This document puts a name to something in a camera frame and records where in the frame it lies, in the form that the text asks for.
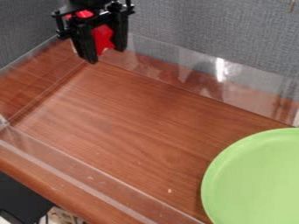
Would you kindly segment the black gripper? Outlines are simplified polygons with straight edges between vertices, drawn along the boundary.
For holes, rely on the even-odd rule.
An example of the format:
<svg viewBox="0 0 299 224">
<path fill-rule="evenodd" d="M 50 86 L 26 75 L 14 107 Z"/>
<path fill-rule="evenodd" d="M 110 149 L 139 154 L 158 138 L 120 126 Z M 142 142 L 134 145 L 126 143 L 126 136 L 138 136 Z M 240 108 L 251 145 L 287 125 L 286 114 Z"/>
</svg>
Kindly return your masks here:
<svg viewBox="0 0 299 224">
<path fill-rule="evenodd" d="M 128 16 L 135 13 L 131 0 L 67 0 L 67 3 L 51 13 L 56 20 L 56 34 L 60 39 L 71 37 L 78 55 L 91 64 L 99 62 L 91 27 L 108 24 L 114 30 L 115 49 L 127 49 Z"/>
</svg>

